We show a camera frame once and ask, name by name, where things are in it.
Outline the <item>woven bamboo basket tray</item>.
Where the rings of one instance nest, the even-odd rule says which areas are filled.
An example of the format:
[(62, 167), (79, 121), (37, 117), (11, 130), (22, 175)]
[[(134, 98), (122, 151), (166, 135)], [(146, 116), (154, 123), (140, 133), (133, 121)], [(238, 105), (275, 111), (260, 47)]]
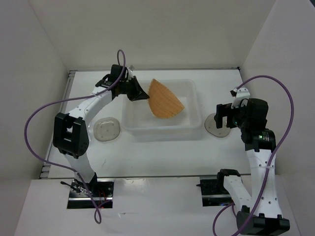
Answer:
[(184, 110), (184, 105), (165, 85), (152, 79), (148, 89), (148, 103), (153, 115), (161, 119), (169, 119)]

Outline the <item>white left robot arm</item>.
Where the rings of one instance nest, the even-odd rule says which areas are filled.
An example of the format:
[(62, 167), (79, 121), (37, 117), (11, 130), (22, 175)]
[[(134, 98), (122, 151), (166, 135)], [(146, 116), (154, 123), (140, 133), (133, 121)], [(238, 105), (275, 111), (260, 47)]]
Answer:
[(88, 125), (121, 94), (125, 94), (130, 101), (149, 98), (129, 67), (114, 64), (110, 73), (96, 83), (91, 95), (68, 113), (55, 116), (53, 145), (67, 159), (80, 190), (89, 197), (97, 193), (98, 184), (97, 175), (87, 157)]

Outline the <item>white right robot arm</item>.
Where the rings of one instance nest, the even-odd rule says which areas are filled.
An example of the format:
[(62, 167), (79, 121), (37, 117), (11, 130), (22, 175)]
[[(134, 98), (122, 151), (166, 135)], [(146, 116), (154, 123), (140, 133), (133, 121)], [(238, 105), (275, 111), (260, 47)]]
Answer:
[(229, 193), (236, 207), (238, 234), (251, 236), (279, 236), (290, 229), (283, 217), (275, 183), (276, 138), (266, 128), (268, 104), (256, 98), (241, 99), (233, 108), (231, 104), (218, 104), (214, 120), (216, 127), (239, 128), (241, 139), (250, 163), (252, 192), (248, 193), (237, 170), (221, 169), (216, 189)]

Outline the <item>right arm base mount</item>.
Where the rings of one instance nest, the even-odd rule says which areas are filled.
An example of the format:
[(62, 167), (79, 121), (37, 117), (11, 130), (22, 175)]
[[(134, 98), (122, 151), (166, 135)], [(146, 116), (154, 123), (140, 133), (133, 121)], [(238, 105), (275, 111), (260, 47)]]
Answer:
[(215, 176), (200, 177), (200, 183), (196, 186), (201, 190), (204, 207), (226, 206), (233, 202), (230, 194), (219, 187)]

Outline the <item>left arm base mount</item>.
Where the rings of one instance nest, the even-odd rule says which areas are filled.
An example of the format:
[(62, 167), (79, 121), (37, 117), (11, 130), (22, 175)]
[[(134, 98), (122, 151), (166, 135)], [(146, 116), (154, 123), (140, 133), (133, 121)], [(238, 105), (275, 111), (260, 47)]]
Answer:
[[(77, 185), (73, 180), (71, 184), (61, 181), (60, 184), (70, 187), (67, 209), (88, 209), (94, 205), (88, 196), (88, 192), (83, 187)], [(100, 208), (113, 207), (113, 179), (99, 179), (96, 190), (92, 191), (93, 199)]]

